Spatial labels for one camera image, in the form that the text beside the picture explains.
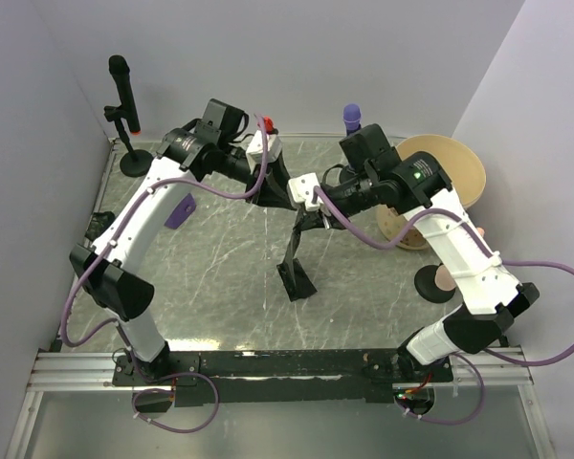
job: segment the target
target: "gray tabletop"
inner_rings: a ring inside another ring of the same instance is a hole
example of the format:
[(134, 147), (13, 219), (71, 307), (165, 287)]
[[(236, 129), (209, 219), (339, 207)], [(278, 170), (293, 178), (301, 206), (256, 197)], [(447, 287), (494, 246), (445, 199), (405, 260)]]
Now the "gray tabletop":
[[(292, 177), (321, 174), (342, 160), (337, 140), (283, 142)], [(101, 203), (102, 210), (116, 213), (142, 180), (120, 173), (121, 154), (118, 148)], [(205, 183), (243, 191), (243, 185), (219, 174)], [(177, 230), (159, 232), (139, 272), (155, 286), (153, 316), (174, 350), (396, 347), (458, 301), (436, 305), (416, 293), (416, 271), (437, 262), (431, 251), (376, 251), (347, 231), (313, 229), (302, 235), (298, 259), (319, 291), (291, 302), (276, 264), (284, 255), (295, 213), (227, 201), (201, 190), (194, 196), (193, 215)], [(373, 209), (352, 220), (384, 239)], [(79, 337), (104, 318), (103, 310), (81, 293), (70, 334)], [(119, 347), (115, 329), (107, 327), (77, 350)]]

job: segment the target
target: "purple object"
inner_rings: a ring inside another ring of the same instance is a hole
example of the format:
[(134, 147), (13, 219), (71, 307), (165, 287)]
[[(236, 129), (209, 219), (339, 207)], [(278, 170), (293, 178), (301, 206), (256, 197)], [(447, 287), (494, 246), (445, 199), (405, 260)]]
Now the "purple object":
[(179, 205), (176, 208), (174, 208), (174, 210), (164, 223), (164, 226), (170, 228), (171, 230), (176, 230), (181, 225), (183, 225), (183, 222), (185, 222), (189, 218), (189, 216), (193, 213), (194, 210), (195, 210), (195, 200), (193, 199), (193, 196), (191, 196), (190, 193), (183, 199), (183, 201), (179, 203)]
[(360, 111), (360, 106), (357, 103), (349, 103), (346, 105), (342, 111), (342, 120), (344, 121), (347, 135), (359, 131), (362, 128), (362, 112)]

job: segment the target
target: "black stand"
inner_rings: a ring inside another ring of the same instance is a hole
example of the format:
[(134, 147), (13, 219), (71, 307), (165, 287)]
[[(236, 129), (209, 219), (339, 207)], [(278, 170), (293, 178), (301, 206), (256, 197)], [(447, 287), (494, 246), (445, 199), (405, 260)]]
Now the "black stand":
[(115, 123), (119, 138), (127, 149), (127, 153), (123, 155), (119, 162), (119, 168), (123, 175), (127, 177), (142, 177), (145, 175), (151, 167), (153, 155), (146, 150), (135, 150), (132, 148), (132, 143), (130, 143), (130, 139), (123, 126), (123, 121), (121, 120), (124, 118), (123, 111), (120, 107), (104, 107), (104, 117), (108, 122)]
[(436, 271), (439, 266), (428, 265), (417, 271), (414, 276), (414, 288), (420, 296), (431, 303), (446, 303), (455, 295), (455, 290), (449, 291), (439, 289), (436, 286)]
[(280, 279), (283, 281), (283, 286), (291, 301), (308, 298), (317, 292), (315, 285), (296, 258), (296, 251), (303, 231), (325, 228), (325, 225), (328, 225), (329, 229), (332, 230), (344, 230), (342, 224), (333, 216), (327, 217), (324, 222), (320, 212), (305, 212), (302, 208), (298, 210), (285, 256), (282, 263), (276, 265)]

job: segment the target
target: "black mounting plate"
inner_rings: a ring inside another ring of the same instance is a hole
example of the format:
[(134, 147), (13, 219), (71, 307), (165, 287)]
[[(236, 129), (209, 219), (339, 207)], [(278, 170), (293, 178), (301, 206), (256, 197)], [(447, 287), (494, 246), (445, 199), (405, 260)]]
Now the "black mounting plate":
[[(170, 373), (196, 371), (211, 378), (223, 403), (365, 399), (390, 404), (393, 384), (421, 383), (430, 371), (424, 368), (407, 377), (398, 366), (397, 349), (186, 351), (171, 352), (170, 362)], [(452, 380), (448, 358), (433, 366), (432, 383)], [(113, 385), (148, 384), (121, 356)], [(213, 402), (212, 391), (197, 378), (179, 378), (175, 385), (176, 406)]]

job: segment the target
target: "microphone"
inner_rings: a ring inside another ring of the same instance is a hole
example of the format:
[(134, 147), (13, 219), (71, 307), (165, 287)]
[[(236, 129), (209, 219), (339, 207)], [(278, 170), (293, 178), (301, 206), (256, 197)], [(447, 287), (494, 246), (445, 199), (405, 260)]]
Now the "microphone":
[(138, 121), (138, 113), (130, 85), (130, 68), (122, 55), (111, 55), (108, 59), (108, 71), (115, 80), (121, 101), (120, 108), (125, 114), (127, 126), (132, 134), (137, 135), (141, 132), (141, 124)]

